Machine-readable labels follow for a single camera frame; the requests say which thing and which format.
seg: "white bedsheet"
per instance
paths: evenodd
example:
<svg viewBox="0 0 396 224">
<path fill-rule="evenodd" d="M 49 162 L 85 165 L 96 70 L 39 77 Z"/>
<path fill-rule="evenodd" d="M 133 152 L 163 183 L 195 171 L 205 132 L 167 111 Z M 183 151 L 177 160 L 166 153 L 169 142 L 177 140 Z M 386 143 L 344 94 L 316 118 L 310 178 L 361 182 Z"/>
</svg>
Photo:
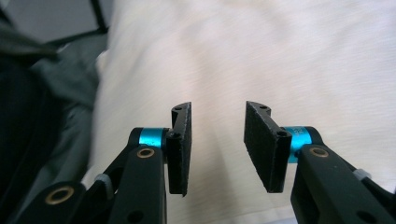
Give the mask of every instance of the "white bedsheet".
<svg viewBox="0 0 396 224">
<path fill-rule="evenodd" d="M 267 194 L 243 143 L 246 100 L 280 126 L 316 127 L 383 188 L 396 186 L 396 4 L 392 1 L 117 0 L 94 120 L 101 173 L 134 127 L 171 127 L 192 102 L 189 192 L 168 223 L 295 223 Z"/>
</svg>

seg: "metal screw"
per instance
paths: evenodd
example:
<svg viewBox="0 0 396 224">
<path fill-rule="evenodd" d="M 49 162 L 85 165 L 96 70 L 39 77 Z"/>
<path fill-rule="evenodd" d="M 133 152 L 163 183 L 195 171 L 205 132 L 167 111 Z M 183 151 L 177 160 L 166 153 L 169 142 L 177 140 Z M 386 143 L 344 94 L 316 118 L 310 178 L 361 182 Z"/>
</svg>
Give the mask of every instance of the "metal screw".
<svg viewBox="0 0 396 224">
<path fill-rule="evenodd" d="M 145 158 L 152 157 L 152 156 L 154 155 L 154 153 L 155 153 L 154 149 L 151 149 L 151 148 L 143 148 L 143 149 L 140 149 L 140 150 L 137 152 L 137 157 L 138 157 L 138 158 L 145 159 Z"/>
<path fill-rule="evenodd" d="M 169 136 L 176 138 L 180 136 L 180 133 L 170 133 Z"/>
<path fill-rule="evenodd" d="M 50 205 L 56 205 L 59 203 L 66 202 L 74 194 L 74 189 L 70 186 L 63 186 L 53 190 L 46 197 L 46 203 Z"/>
<path fill-rule="evenodd" d="M 314 156 L 317 156 L 317 157 L 325 158 L 325 157 L 328 157 L 328 156 L 329 156 L 329 152 L 327 152 L 326 150 L 324 150 L 324 149 L 322 149 L 322 148 L 319 148 L 319 147 L 311 147 L 311 148 L 309 149 L 309 151 L 310 151 Z"/>
</svg>

